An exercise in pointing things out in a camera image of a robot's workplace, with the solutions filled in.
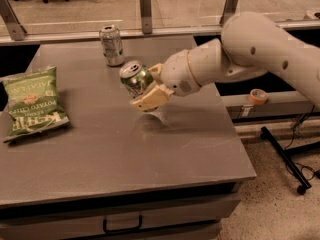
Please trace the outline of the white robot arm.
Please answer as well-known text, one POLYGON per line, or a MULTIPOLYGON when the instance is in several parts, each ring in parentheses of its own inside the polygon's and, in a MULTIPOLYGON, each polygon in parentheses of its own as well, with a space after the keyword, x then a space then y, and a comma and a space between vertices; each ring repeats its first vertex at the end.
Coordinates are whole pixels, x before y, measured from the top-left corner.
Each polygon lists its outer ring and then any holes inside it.
POLYGON ((320 48, 278 27, 262 14, 243 12, 223 25, 220 39, 171 55, 149 69, 153 82, 130 101, 139 111, 166 104, 213 82, 251 79, 268 71, 320 106, 320 48))

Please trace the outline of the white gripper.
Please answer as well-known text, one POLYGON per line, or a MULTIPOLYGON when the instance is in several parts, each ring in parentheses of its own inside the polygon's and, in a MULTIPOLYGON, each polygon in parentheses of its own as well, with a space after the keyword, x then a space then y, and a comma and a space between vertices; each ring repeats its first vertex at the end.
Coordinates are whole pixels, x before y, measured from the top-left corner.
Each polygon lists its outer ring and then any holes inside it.
POLYGON ((184 97, 200 90, 193 77, 189 63, 188 50, 171 55, 164 64, 158 63, 148 69, 153 79, 161 85, 153 86, 148 92, 130 101, 139 111, 150 111, 166 104, 173 94, 184 97))

